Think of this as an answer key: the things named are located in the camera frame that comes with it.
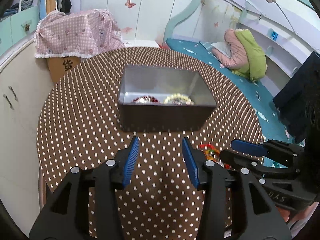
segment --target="cardboard box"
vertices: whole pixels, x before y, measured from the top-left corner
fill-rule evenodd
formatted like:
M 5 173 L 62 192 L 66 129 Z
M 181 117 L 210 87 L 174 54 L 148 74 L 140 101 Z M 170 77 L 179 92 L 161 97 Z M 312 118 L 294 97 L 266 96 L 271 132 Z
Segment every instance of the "cardboard box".
M 52 57 L 47 58 L 48 67 L 50 70 L 51 79 L 53 82 L 57 82 L 63 75 L 80 64 L 79 57 Z

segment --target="pink checkered cloth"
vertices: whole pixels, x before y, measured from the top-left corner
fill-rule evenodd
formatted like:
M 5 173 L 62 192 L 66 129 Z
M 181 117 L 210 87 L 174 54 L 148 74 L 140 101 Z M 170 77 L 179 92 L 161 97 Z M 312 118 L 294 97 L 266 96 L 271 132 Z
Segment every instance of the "pink checkered cloth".
M 36 58 L 89 58 L 109 50 L 124 48 L 121 30 L 105 9 L 66 15 L 52 11 L 37 26 Z

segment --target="brown polka dot tablecloth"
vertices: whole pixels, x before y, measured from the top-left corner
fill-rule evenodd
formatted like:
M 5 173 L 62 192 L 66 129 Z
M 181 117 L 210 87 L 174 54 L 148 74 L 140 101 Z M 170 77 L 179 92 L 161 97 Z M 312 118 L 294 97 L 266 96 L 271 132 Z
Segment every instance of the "brown polka dot tablecloth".
M 119 126 L 118 92 L 127 64 L 199 71 L 217 108 L 199 131 L 135 133 Z M 166 49 L 124 48 L 88 59 L 55 84 L 41 110 L 37 149 L 46 183 L 54 191 L 73 166 L 90 169 L 127 147 L 133 135 L 140 154 L 125 191 L 116 192 L 125 239 L 195 239 L 205 192 L 191 184 L 180 143 L 230 148 L 234 138 L 263 140 L 254 109 L 223 74 L 193 57 Z M 95 234 L 94 192 L 89 193 L 90 235 Z M 227 225 L 232 222 L 227 194 Z

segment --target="open container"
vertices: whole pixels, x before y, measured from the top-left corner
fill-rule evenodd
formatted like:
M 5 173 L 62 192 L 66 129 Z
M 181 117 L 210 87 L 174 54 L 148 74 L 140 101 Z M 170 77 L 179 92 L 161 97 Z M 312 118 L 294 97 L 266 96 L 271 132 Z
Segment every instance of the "open container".
M 171 105 L 162 102 L 180 93 L 194 105 Z M 143 96 L 160 103 L 132 102 Z M 199 72 L 177 68 L 128 65 L 121 80 L 118 108 L 124 131 L 199 130 L 217 103 Z

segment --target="teal bed sheet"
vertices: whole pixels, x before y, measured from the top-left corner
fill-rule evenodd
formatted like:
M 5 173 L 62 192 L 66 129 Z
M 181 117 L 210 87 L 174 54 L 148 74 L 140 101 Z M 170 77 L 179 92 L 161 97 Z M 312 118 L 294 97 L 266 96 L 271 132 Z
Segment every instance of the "teal bed sheet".
M 293 137 L 289 135 L 286 127 L 278 119 L 278 111 L 272 101 L 273 96 L 260 81 L 252 83 L 246 78 L 233 74 L 228 68 L 222 67 L 219 60 L 200 43 L 167 39 L 167 45 L 174 51 L 187 54 L 209 64 L 229 78 L 254 108 L 265 140 L 274 139 L 288 143 L 294 142 Z M 271 167 L 273 161 L 269 161 L 266 158 L 264 165 Z

